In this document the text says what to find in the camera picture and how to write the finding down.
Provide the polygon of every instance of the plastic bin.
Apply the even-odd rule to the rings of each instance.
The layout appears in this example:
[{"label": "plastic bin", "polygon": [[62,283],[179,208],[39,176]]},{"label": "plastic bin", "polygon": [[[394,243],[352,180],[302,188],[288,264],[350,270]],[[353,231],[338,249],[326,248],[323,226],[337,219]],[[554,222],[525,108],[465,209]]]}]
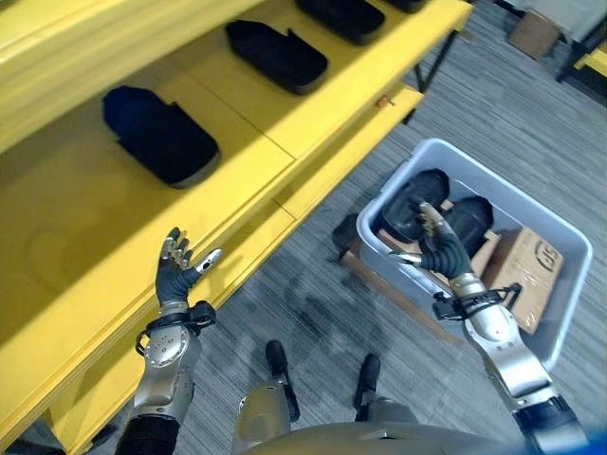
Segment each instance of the plastic bin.
[{"label": "plastic bin", "polygon": [[[584,285],[592,247],[575,227],[444,140],[428,139],[420,143],[413,157],[396,170],[379,195],[360,213],[357,229],[363,241],[361,260],[433,316],[432,295],[442,289],[414,267],[389,261],[386,254],[390,248],[374,233],[384,204],[410,177],[429,169],[440,169],[450,177],[451,200],[474,194],[488,199],[494,208],[495,230],[528,226],[562,254],[564,264],[537,331],[534,335],[521,331],[524,343],[551,370]],[[441,321],[441,324],[453,335],[464,337],[461,322]]]}]

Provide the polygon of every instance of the brown box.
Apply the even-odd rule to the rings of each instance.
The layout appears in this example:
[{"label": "brown box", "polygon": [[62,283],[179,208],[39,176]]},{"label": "brown box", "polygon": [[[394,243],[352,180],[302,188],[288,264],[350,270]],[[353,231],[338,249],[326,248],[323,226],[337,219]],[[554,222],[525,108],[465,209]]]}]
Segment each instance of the brown box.
[{"label": "brown box", "polygon": [[559,272],[563,257],[529,227],[503,236],[493,252],[483,282],[489,289],[519,283],[523,290],[510,309],[519,326],[533,334]]},{"label": "brown box", "polygon": [[530,9],[514,28],[508,42],[539,60],[561,36],[561,29],[550,19]]}]

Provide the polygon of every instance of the floor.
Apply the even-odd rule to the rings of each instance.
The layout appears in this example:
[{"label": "floor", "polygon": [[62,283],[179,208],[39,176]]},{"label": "floor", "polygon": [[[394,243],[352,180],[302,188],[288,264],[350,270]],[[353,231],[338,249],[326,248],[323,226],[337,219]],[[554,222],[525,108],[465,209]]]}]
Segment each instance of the floor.
[{"label": "floor", "polygon": [[[595,257],[553,377],[588,430],[606,427],[607,113],[571,84],[554,82],[563,44],[541,64],[508,45],[515,21],[489,0],[477,2],[465,39],[410,123],[394,129],[219,311],[201,336],[176,454],[229,452],[240,399],[267,377],[263,348],[272,338],[289,357],[302,410],[295,428],[351,420],[360,362],[374,352],[382,359],[379,392],[408,404],[421,423],[521,439],[470,347],[438,341],[337,262],[333,229],[428,137],[467,152],[590,239]],[[93,453],[113,453],[118,437]]]}]

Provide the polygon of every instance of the yellow shelf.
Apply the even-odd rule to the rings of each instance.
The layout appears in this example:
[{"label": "yellow shelf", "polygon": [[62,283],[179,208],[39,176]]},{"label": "yellow shelf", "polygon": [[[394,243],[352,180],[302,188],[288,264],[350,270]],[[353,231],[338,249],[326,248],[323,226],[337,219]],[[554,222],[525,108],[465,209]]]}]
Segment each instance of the yellow shelf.
[{"label": "yellow shelf", "polygon": [[387,94],[384,107],[374,106],[340,135],[318,159],[275,197],[293,217],[313,210],[424,96],[399,82]]},{"label": "yellow shelf", "polygon": [[0,3],[0,154],[262,0]]},{"label": "yellow shelf", "polygon": [[576,69],[582,69],[584,66],[590,66],[597,73],[607,77],[607,41],[590,54],[584,55],[575,64]]},{"label": "yellow shelf", "polygon": [[368,46],[345,42],[301,12],[293,0],[268,0],[240,16],[281,32],[292,28],[328,58],[327,80],[303,97],[278,88],[236,56],[223,27],[170,58],[301,159],[318,153],[449,31],[461,27],[472,11],[472,5],[461,0],[431,0],[416,14],[406,14],[380,0],[370,3],[385,13],[386,22],[378,39]]},{"label": "yellow shelf", "polygon": [[[30,45],[23,44],[25,38],[7,45],[10,33],[2,26],[19,23],[10,17],[28,16],[26,9],[12,8],[34,9],[41,1],[19,0],[1,10],[0,153],[186,36],[190,40],[260,3],[176,0],[167,6],[159,0],[106,0],[76,9],[72,0],[53,10],[57,16],[47,16],[49,23],[57,19],[56,28],[40,26],[46,13],[37,7],[42,12],[32,16],[31,29],[43,30],[46,38],[32,35]],[[48,2],[47,11],[55,3]],[[231,239],[232,253],[192,293],[192,300],[214,297],[221,304],[421,100],[398,79],[463,25],[471,5],[431,0],[419,13],[407,15],[372,3],[387,21],[378,40],[365,47],[324,30],[291,0],[269,0],[246,14],[282,31],[292,23],[327,55],[328,79],[305,97],[286,93],[232,55],[222,28],[122,82],[176,101],[219,143],[219,168],[191,189],[166,187],[116,144],[101,120],[99,95],[0,155],[0,241],[10,246],[0,265],[0,294],[9,302],[0,309],[0,363],[9,366],[0,379],[0,451],[51,403],[56,403],[56,430],[68,446],[80,450],[124,403],[133,378],[122,377],[116,387],[110,386],[119,384],[111,378],[125,371],[122,362],[133,360],[126,360],[122,344],[116,343],[157,306],[158,242],[170,228],[188,230],[196,256]],[[144,29],[154,36],[137,32]],[[29,36],[27,26],[13,31]],[[124,45],[117,45],[121,40]],[[109,44],[117,45],[114,51]],[[6,53],[21,45],[14,55]],[[91,60],[82,60],[84,54]],[[3,61],[2,56],[10,58]],[[18,63],[25,65],[23,85]],[[91,64],[102,70],[90,70]],[[65,79],[70,74],[74,77]],[[376,108],[386,93],[394,105]],[[243,226],[258,210],[272,207],[275,213],[273,197],[284,209],[270,217],[281,219],[271,225],[288,221],[288,226],[280,232],[269,225],[246,231],[252,225]],[[100,359],[110,352],[104,364]],[[110,365],[114,355],[116,369]],[[94,365],[106,368],[88,371]],[[104,392],[80,392],[86,381],[101,381]],[[67,412],[67,404],[79,396],[82,404]]]},{"label": "yellow shelf", "polygon": [[[222,247],[225,256],[192,292],[191,303],[208,300],[218,307],[278,245],[295,220],[269,202]],[[45,414],[68,454],[83,453],[95,434],[124,406],[143,373],[143,359],[133,349],[135,336],[156,310],[117,342],[80,380],[55,400]],[[212,330],[204,336],[212,337]]]},{"label": "yellow shelf", "polygon": [[[356,164],[417,106],[423,95],[399,83],[388,98],[392,103],[365,113],[291,186],[281,191],[276,202],[270,201],[222,246],[226,256],[193,289],[191,302],[206,299],[214,306],[223,304]],[[143,320],[154,317],[153,313]],[[46,414],[51,429],[69,454],[86,450],[96,432],[135,392],[143,364],[133,350],[136,332],[108,351],[99,361],[100,366],[93,366],[84,380],[75,381]],[[112,358],[119,359],[116,366],[110,363]]]},{"label": "yellow shelf", "polygon": [[10,365],[0,449],[156,305],[158,239],[181,226],[196,254],[224,242],[292,162],[169,64],[126,82],[176,100],[220,144],[221,164],[189,190],[168,188],[116,144],[99,98],[0,156],[0,240],[10,245],[0,265],[0,363]]}]

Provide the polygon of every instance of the wooden object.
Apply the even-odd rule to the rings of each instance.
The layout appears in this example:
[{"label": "wooden object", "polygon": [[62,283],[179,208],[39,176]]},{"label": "wooden object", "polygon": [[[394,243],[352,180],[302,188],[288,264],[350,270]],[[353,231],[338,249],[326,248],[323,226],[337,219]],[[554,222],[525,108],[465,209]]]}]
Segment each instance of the wooden object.
[{"label": "wooden object", "polygon": [[407,299],[400,291],[381,278],[375,271],[367,267],[359,258],[360,242],[357,240],[343,254],[340,262],[352,270],[356,275],[373,286],[378,292],[386,296],[393,303],[402,308],[409,316],[426,326],[426,328],[438,339],[452,343],[462,343],[460,338],[454,337],[426,312],[421,310],[415,303]]}]

